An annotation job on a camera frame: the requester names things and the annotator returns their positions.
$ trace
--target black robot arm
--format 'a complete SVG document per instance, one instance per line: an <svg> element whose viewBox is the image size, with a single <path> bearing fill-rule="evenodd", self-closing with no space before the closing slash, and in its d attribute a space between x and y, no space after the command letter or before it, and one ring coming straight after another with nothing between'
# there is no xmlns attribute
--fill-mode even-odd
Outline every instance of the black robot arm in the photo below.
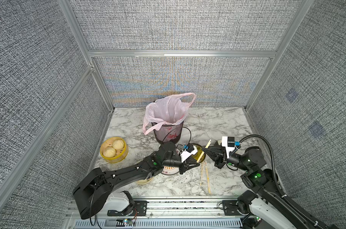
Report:
<svg viewBox="0 0 346 229"><path fill-rule="evenodd" d="M180 174L183 174L191 168L198 167L199 163L191 157L181 162L175 144L166 142L158 151L133 166L105 172L100 168L93 169L73 191L81 218L87 219L98 213L113 190L134 181L156 176L163 171L164 166L178 167Z"/></svg>
<svg viewBox="0 0 346 229"><path fill-rule="evenodd" d="M272 149L267 140L260 135L248 135L240 140L240 142L250 137L257 137L264 140L270 150L272 169L274 169ZM235 143L233 137L231 141L228 140L228 145L230 143ZM335 225L327 227L324 222L312 216L298 203L287 197L286 194L281 194L276 186L277 177L274 178L276 174L273 170L261 169L266 165L266 161L259 147L249 147L242 155L236 153L239 148L240 145L236 146L236 149L230 152L229 158L227 158L225 147L217 142L213 146L204 148L203 151L214 161L214 165L219 169L226 164L226 166L234 166L245 171L240 177L252 192L249 190L245 191L239 196L238 203L234 206L242 214L250 214L249 204L253 199L258 198L256 195L258 194L279 210L298 229L338 229Z"/></svg>

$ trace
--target black cable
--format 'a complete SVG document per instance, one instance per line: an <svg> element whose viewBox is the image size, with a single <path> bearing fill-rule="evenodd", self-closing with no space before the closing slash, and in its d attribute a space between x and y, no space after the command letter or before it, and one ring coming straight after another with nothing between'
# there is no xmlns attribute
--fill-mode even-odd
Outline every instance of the black cable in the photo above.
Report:
<svg viewBox="0 0 346 229"><path fill-rule="evenodd" d="M89 206L89 220L90 220L90 224L94 227L95 226L95 222L96 222L96 217L94 217L94 224L92 223L92 203L93 203L93 198L94 198L94 193L95 191L97 190L97 187L99 186L99 184L104 181L104 180L101 180L98 182L98 184L95 185L94 187L94 192L93 192L93 195L92 195L92 200L90 201L90 206Z"/></svg>
<svg viewBox="0 0 346 229"><path fill-rule="evenodd" d="M176 130L176 129L178 129L178 128L181 128L181 127L177 127L177 128L174 128L173 130L169 131L169 133L163 138L162 144L164 143L165 138L166 138L172 131L174 131L174 130ZM187 130L189 130L189 141L188 141L188 143L189 143L189 142L191 141L191 137L192 137L191 130L188 129L187 127L184 127L184 126L182 126L182 128L186 128Z"/></svg>
<svg viewBox="0 0 346 229"><path fill-rule="evenodd" d="M238 170L238 168L237 168L237 169L231 169L231 168L228 166L228 164L226 164L226 166L228 167L228 169L230 169L230 170L232 170L232 171L237 171L237 170Z"/></svg>
<svg viewBox="0 0 346 229"><path fill-rule="evenodd" d="M178 145L175 147L175 150L177 150L177 147L178 147L179 145L183 146L182 144L178 144Z"/></svg>
<svg viewBox="0 0 346 229"><path fill-rule="evenodd" d="M219 203L218 204L218 208L220 209L220 210L224 210L224 208L220 208L220 205L221 205L222 203Z"/></svg>
<svg viewBox="0 0 346 229"><path fill-rule="evenodd" d="M242 221L242 224L244 223L244 221L246 220L246 219L248 219L248 217L250 217L251 215L253 215L252 213L249 213L248 215L246 215L246 217L244 217L244 219L243 219L243 221Z"/></svg>
<svg viewBox="0 0 346 229"><path fill-rule="evenodd" d="M98 227L99 227L100 229L103 229L103 228L99 225L97 214L95 214L95 220L97 221Z"/></svg>
<svg viewBox="0 0 346 229"><path fill-rule="evenodd" d="M277 191L280 193L281 198L284 199L284 201L285 201L292 209L294 209L299 215L301 215L303 218L305 218L305 219L306 219L308 222L310 222L311 224L315 225L316 222L314 222L312 219L310 219L308 216L306 216L303 212L301 212L299 209L297 209L297 208L289 201L288 198L290 198L290 197L288 197L288 196L285 194L285 192L280 188L280 186L279 186L279 184L278 184L277 177L276 177L275 160L274 160L274 158L273 158L273 152L272 152L272 147L271 147L270 143L269 143L264 137L262 137L261 135L247 135L247 136L245 136L244 138L242 138L239 142L242 143L243 141L245 141L245 140L247 140L247 139L249 139L249 138L251 138L251 137L257 137L257 138L259 138L259 139L262 139L262 140L266 143L266 145L267 145L267 147L268 147L268 149L269 149L270 157L271 157L272 179L273 179L273 181L274 181L274 183L275 183L275 186L276 186ZM323 227L321 227L321 226L319 226L319 225L316 225L316 227L318 227L318 228L320 228L320 229L324 229Z"/></svg>

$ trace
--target steamed bun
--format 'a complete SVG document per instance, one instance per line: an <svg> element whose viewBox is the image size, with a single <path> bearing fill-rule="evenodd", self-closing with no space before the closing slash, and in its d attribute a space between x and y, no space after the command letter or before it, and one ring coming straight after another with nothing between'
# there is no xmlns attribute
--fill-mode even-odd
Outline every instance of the steamed bun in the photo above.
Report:
<svg viewBox="0 0 346 229"><path fill-rule="evenodd" d="M113 158L116 155L116 150L113 147L106 147L103 150L103 155L107 158Z"/></svg>
<svg viewBox="0 0 346 229"><path fill-rule="evenodd" d="M113 141L112 146L115 149L123 149L123 147L125 147L125 143L121 139L116 139L116 140Z"/></svg>

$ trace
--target bowl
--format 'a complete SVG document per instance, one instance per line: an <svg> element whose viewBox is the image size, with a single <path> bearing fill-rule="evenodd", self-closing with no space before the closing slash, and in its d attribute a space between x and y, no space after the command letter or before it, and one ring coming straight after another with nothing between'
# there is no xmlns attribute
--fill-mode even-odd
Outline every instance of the bowl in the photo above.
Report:
<svg viewBox="0 0 346 229"><path fill-rule="evenodd" d="M193 144L193 145L196 146L196 148L197 148L197 153L195 153L194 155L192 155L192 157L193 157L195 160L197 160L197 159L200 157L201 153L202 153L202 146L199 145L199 144ZM201 159L198 161L198 163L203 162L203 160L205 160L205 157L206 157L206 153L203 153L203 156L202 156Z"/></svg>
<svg viewBox="0 0 346 229"><path fill-rule="evenodd" d="M107 158L103 155L103 151L107 147L112 147L112 144L115 140L121 139L124 141L125 146L122 149L116 149L116 155L112 158ZM125 157L128 154L128 145L126 144L125 140L121 137L111 137L110 139L107 139L103 144L100 146L99 149L100 155L109 163L117 163L125 159Z"/></svg>

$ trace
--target pink plastic bag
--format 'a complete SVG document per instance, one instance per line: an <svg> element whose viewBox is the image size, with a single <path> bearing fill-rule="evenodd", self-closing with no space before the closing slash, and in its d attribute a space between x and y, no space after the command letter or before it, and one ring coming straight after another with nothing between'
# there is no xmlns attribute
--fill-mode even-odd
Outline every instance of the pink plastic bag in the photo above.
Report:
<svg viewBox="0 0 346 229"><path fill-rule="evenodd" d="M193 95L194 98L190 103L182 103L181 98ZM160 130L162 125L178 125L184 121L188 114L188 108L192 105L196 95L192 92L184 94L173 94L165 98L160 98L155 103L146 106L143 133L147 135L153 130ZM146 130L146 126L150 122L157 124Z"/></svg>

